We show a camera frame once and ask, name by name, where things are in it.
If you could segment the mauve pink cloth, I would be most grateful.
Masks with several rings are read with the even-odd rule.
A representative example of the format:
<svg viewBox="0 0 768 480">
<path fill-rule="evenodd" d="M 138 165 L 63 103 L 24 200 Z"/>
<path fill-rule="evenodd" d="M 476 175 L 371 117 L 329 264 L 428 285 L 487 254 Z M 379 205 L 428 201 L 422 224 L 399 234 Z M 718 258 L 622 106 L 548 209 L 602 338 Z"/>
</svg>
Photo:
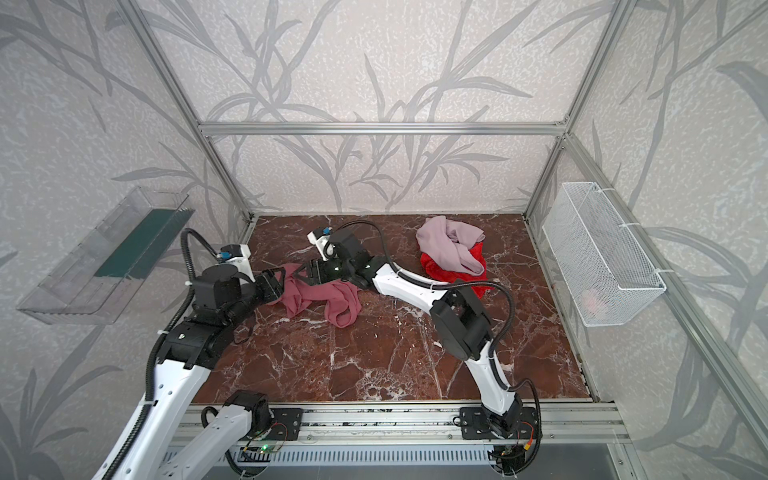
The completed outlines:
<svg viewBox="0 0 768 480">
<path fill-rule="evenodd" d="M 362 311 L 359 300 L 360 288 L 341 280 L 311 286 L 299 280 L 295 273 L 300 264 L 287 263 L 281 266 L 285 273 L 280 274 L 283 281 L 283 294 L 278 301 L 283 305 L 286 316 L 292 319 L 307 310 L 313 303 L 324 304 L 324 318 L 337 328 L 352 326 Z"/>
</svg>

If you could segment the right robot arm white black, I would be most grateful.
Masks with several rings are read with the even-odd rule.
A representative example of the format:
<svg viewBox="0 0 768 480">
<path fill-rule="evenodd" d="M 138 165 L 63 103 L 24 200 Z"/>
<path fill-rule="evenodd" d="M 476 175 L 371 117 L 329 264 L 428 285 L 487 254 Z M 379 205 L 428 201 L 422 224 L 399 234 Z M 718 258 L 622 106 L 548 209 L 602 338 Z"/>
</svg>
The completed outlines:
<svg viewBox="0 0 768 480">
<path fill-rule="evenodd" d="M 307 234 L 320 257 L 302 265 L 298 278 L 316 286 L 342 281 L 363 290 L 393 297 L 410 304 L 432 320 L 447 353 L 462 361 L 480 393 L 481 412 L 490 433 L 511 438 L 521 427 L 531 443 L 541 438 L 538 392 L 532 380 L 511 384 L 498 361 L 497 347 L 515 319 L 515 303 L 502 285 L 487 281 L 438 282 L 399 266 L 387 249 L 369 253 L 355 236 L 355 221 L 335 230 L 320 227 Z M 508 314 L 499 332 L 492 331 L 492 318 L 474 292 L 476 287 L 498 290 L 508 304 Z"/>
</svg>

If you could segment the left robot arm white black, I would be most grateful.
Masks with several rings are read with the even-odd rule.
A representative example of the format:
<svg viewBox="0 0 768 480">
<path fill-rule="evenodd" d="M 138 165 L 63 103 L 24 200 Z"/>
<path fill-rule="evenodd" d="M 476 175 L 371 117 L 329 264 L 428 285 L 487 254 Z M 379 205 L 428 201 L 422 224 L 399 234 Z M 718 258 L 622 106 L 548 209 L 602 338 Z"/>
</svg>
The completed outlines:
<svg viewBox="0 0 768 480">
<path fill-rule="evenodd" d="M 266 396 L 238 390 L 179 453 L 165 457 L 192 400 L 233 342 L 235 329 L 257 307 L 278 300 L 284 280 L 284 269 L 248 274 L 219 264 L 192 282 L 192 293 L 205 299 L 211 298 L 217 281 L 230 290 L 211 307 L 194 308 L 184 321 L 160 333 L 148 360 L 144 398 L 96 478 L 201 479 L 238 441 L 272 430 L 274 416 Z"/>
</svg>

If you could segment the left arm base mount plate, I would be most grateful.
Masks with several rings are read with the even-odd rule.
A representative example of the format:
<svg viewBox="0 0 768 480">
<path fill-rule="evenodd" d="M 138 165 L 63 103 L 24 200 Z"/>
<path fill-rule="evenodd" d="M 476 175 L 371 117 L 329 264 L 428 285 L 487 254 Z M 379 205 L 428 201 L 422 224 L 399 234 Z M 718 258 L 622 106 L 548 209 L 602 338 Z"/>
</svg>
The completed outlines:
<svg viewBox="0 0 768 480">
<path fill-rule="evenodd" d="M 283 442 L 298 439 L 304 410 L 301 408 L 261 409 L 252 416 L 244 437 L 253 442 Z"/>
</svg>

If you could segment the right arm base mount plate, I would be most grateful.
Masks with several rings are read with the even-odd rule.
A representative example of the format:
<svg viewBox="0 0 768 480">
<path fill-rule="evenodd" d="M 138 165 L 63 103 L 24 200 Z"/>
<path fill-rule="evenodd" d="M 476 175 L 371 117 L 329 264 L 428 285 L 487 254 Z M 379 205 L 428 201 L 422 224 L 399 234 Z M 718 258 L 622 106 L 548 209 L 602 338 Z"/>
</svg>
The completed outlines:
<svg viewBox="0 0 768 480">
<path fill-rule="evenodd" d="M 464 440 L 533 442 L 541 436 L 537 413 L 534 407 L 524 406 L 508 417 L 501 417 L 483 407 L 463 407 L 459 409 L 458 420 Z"/>
</svg>

